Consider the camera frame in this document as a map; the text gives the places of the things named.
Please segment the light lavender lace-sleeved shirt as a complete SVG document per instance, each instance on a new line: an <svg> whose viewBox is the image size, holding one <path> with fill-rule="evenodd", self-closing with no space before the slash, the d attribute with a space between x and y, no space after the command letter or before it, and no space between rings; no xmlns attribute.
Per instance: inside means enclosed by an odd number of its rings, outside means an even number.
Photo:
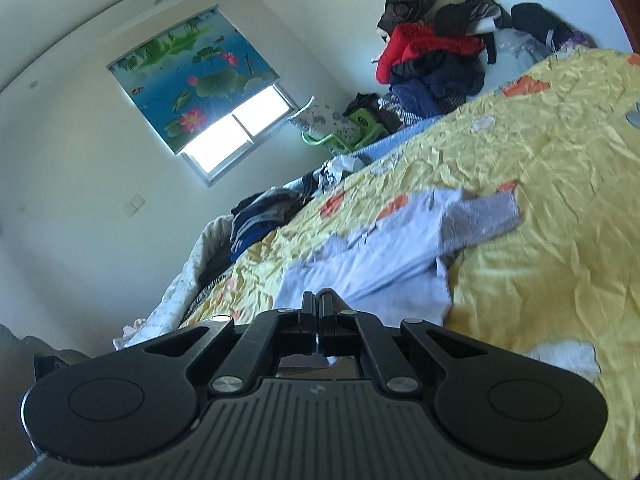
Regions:
<svg viewBox="0 0 640 480"><path fill-rule="evenodd" d="M334 234L294 261L273 307L298 308L304 292L329 288L386 326L397 327L405 318L442 326L452 308L448 268L454 257L519 224L512 190L480 197L463 188L410 194L386 217L344 236Z"/></svg>

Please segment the folded dark clothes stack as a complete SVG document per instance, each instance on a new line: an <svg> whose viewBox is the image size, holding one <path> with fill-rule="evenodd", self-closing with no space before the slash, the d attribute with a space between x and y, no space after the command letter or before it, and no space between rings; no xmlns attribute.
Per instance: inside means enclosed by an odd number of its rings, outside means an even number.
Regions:
<svg viewBox="0 0 640 480"><path fill-rule="evenodd" d="M269 233L286 226L309 202L302 193L288 188L270 188L233 214L230 235L231 261Z"/></svg>

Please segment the tall mixed clothes pile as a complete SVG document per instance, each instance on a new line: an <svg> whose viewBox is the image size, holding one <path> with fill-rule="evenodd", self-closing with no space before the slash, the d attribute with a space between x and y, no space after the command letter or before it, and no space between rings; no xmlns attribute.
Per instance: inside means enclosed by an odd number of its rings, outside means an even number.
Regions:
<svg viewBox="0 0 640 480"><path fill-rule="evenodd" d="M488 63L496 62L492 34L511 25L510 14L496 0L386 0L376 29L385 41L404 23L433 27L437 36L474 36L484 41ZM400 106L421 118L446 115L484 87L480 54L428 52L392 67L390 88Z"/></svg>

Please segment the white patterned duvet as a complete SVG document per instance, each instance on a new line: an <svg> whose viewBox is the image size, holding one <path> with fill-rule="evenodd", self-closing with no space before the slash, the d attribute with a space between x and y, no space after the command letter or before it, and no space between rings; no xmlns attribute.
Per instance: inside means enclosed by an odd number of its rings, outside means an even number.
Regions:
<svg viewBox="0 0 640 480"><path fill-rule="evenodd" d="M232 230L232 214L225 214L206 224L196 239L180 273L165 290L160 303L128 334L113 340L116 351L171 333L182 323L186 310L198 293L198 278L206 264L228 242Z"/></svg>

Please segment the black and white crumpled garment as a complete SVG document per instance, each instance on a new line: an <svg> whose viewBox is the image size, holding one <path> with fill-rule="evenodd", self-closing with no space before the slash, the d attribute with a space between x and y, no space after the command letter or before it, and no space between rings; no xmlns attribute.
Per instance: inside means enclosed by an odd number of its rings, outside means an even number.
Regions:
<svg viewBox="0 0 640 480"><path fill-rule="evenodd" d="M314 172L321 193L328 192L340 184L346 177L368 166L366 158L360 158L351 154L337 155L326 162Z"/></svg>

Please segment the light blue blanket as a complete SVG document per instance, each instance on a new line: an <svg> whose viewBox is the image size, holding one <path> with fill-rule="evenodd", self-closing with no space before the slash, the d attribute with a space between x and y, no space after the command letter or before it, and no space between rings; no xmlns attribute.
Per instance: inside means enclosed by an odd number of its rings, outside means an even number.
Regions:
<svg viewBox="0 0 640 480"><path fill-rule="evenodd" d="M442 116L423 119L420 122L416 122L415 124L402 128L395 133L386 136L384 139L375 141L364 148L360 148L360 150L356 152L352 152L352 156L366 160L370 164L393 151L395 148L399 148L414 136L424 133L428 128L431 128L432 125L435 125L436 122L439 122L441 119Z"/></svg>

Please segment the floral white pillow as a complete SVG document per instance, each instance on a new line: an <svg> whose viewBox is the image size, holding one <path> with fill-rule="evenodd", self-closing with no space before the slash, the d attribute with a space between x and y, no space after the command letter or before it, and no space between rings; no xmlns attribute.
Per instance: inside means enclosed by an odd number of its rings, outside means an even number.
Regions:
<svg viewBox="0 0 640 480"><path fill-rule="evenodd" d="M350 153L363 137L361 129L351 120L314 96L288 121L299 130L306 144L326 148L331 153Z"/></svg>

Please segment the yellow carrot-print quilt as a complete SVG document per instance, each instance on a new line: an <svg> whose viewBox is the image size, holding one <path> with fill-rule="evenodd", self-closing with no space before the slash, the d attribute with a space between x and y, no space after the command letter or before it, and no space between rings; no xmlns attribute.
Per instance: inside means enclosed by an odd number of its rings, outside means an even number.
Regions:
<svg viewBox="0 0 640 480"><path fill-rule="evenodd" d="M590 344L608 424L593 461L614 479L639 471L639 107L637 55L556 54L513 96L493 91L422 129L310 202L250 248L190 312L250 322L276 299L284 271L432 186L485 195L512 188L521 224L465 249L449 281L450 330L529 352Z"/></svg>

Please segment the lotus print roller blind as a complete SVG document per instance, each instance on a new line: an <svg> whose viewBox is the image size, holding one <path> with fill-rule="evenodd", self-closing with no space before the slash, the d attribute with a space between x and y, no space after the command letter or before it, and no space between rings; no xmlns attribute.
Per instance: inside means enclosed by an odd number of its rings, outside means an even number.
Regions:
<svg viewBox="0 0 640 480"><path fill-rule="evenodd" d="M218 8L166 30L108 70L175 154L280 79Z"/></svg>

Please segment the red jacket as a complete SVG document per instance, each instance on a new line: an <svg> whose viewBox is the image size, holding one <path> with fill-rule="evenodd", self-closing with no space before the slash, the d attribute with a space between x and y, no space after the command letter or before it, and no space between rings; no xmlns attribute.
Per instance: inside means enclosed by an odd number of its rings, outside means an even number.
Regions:
<svg viewBox="0 0 640 480"><path fill-rule="evenodd" d="M375 79L379 84L389 84L392 67L405 63L428 52L446 51L463 56L480 54L484 41L474 36L437 36L430 25L404 23L396 26L386 41L386 47L378 58Z"/></svg>

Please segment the clear plastic bag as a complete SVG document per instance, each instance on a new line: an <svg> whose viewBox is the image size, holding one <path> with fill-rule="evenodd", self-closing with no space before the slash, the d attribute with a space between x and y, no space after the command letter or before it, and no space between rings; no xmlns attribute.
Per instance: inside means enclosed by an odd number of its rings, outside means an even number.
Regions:
<svg viewBox="0 0 640 480"><path fill-rule="evenodd" d="M551 50L528 32L514 28L496 30L496 62L488 63L486 51L480 54L485 71L485 83L481 94L494 92L512 81L518 80L531 67L548 58Z"/></svg>

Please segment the window with metal frame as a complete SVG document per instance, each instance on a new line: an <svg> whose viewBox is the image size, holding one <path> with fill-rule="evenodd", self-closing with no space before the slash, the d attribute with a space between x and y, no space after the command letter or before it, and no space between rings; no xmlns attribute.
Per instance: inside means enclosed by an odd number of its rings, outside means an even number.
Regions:
<svg viewBox="0 0 640 480"><path fill-rule="evenodd" d="M180 156L207 185L212 185L263 144L296 110L285 93L272 84L213 122L186 144Z"/></svg>

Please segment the white wall switch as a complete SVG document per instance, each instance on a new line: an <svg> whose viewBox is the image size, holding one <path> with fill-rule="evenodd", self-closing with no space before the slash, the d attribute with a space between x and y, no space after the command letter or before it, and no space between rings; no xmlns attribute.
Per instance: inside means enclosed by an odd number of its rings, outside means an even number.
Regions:
<svg viewBox="0 0 640 480"><path fill-rule="evenodd" d="M134 197L131 197L127 203L122 205L122 209L128 218L132 218L144 204L145 199L140 194L136 194Z"/></svg>

